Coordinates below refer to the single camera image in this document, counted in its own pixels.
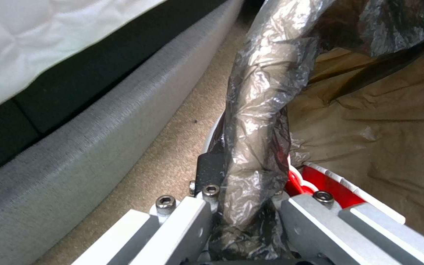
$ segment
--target bolt head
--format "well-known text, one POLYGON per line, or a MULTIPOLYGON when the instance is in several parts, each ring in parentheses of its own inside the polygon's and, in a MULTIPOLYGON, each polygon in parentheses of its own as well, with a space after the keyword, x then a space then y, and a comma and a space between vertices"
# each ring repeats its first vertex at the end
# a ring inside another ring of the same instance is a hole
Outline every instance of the bolt head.
POLYGON ((331 193, 329 193, 328 191, 315 191, 313 193, 313 198, 323 204, 329 204, 335 201, 333 199, 333 195, 331 195, 331 193))
POLYGON ((202 189, 202 195, 205 197, 218 197, 220 187, 215 184, 209 184, 202 189))
POLYGON ((195 193, 195 181, 189 181, 189 194, 194 195, 195 193))
POLYGON ((160 215, 170 215, 176 208, 176 199, 171 195, 161 195, 156 199, 156 211, 160 215))

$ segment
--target beige carpet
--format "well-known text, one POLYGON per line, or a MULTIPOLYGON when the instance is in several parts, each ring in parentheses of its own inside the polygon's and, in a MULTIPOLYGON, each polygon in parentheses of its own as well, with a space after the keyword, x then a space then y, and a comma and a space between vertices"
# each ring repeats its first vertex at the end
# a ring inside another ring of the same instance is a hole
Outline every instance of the beige carpet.
POLYGON ((195 179, 197 156, 225 108, 227 79, 251 25, 255 5, 245 5, 198 84, 128 175, 101 204, 34 264, 70 264, 129 209, 148 212, 158 196, 182 199, 195 179))

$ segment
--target brown plastic sheet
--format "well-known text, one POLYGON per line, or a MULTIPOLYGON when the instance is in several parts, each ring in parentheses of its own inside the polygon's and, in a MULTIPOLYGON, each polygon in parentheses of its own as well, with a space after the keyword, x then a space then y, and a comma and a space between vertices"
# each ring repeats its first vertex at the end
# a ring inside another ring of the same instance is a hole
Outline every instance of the brown plastic sheet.
POLYGON ((319 56, 288 121, 294 166, 334 171, 424 234, 424 45, 379 60, 319 56))

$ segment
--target white mattress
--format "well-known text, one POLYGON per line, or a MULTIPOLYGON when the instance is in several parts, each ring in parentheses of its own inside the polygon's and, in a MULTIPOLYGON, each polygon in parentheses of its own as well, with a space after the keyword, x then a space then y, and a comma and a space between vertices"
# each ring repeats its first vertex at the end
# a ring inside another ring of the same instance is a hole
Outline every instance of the white mattress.
POLYGON ((0 0, 0 104, 166 0, 0 0))

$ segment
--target red plastic part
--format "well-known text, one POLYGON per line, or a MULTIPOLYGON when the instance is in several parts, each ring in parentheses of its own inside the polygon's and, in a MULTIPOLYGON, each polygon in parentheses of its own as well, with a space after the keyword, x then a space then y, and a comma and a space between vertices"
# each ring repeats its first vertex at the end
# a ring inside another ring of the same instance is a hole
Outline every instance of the red plastic part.
MULTIPOLYGON (((288 173, 288 176, 289 181, 286 184, 286 191, 290 196, 303 193, 313 194, 313 191, 310 188, 299 185, 297 178, 291 172, 288 173)), ((319 191, 327 191, 332 194, 333 198, 343 209, 365 202, 365 200, 361 199, 358 195, 355 195, 352 191, 348 190, 340 183, 311 167, 305 166, 303 168, 302 178, 313 183, 319 191)))

